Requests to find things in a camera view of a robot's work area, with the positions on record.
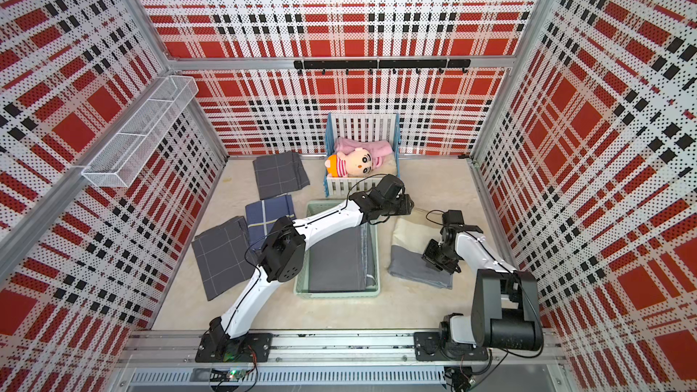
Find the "beige and grey pillowcase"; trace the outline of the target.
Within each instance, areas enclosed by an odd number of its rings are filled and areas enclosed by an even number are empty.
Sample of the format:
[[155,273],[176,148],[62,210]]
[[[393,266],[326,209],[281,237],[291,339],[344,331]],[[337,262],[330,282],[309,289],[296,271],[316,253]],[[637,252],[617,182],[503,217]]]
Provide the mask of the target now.
[[406,281],[451,290],[452,275],[437,270],[422,258],[428,243],[440,239],[440,226],[428,220],[425,210],[415,208],[410,215],[398,217],[392,232],[388,273]]

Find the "navy blue striped pillowcase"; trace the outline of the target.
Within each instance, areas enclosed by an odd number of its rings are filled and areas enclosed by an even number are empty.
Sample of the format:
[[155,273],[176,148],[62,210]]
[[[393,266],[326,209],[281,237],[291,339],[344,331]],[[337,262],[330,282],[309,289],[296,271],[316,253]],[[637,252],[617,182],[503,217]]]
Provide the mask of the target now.
[[261,251],[264,240],[279,218],[295,218],[292,196],[288,194],[251,203],[245,207],[245,212],[253,252]]

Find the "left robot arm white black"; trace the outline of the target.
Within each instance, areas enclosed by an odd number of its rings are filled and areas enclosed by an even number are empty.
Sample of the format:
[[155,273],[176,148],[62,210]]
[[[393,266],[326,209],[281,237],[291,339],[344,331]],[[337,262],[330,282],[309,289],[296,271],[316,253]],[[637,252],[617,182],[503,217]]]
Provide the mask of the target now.
[[252,277],[237,301],[212,319],[201,336],[197,363],[223,363],[243,354],[252,323],[281,284],[302,270],[306,250],[328,237],[383,217],[411,214],[414,201],[395,175],[386,174],[366,192],[350,192],[335,207],[306,219],[278,219],[256,256]]

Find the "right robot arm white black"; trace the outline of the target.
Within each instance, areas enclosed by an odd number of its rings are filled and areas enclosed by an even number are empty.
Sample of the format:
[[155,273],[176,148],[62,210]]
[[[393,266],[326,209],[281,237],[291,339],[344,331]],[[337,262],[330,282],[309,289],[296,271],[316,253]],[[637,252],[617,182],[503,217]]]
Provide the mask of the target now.
[[532,359],[544,346],[537,279],[516,269],[488,246],[481,228],[466,224],[463,213],[441,212],[439,241],[422,254],[428,267],[450,275],[464,261],[475,275],[470,314],[453,313],[440,324],[441,351],[458,359],[472,350],[497,348]]

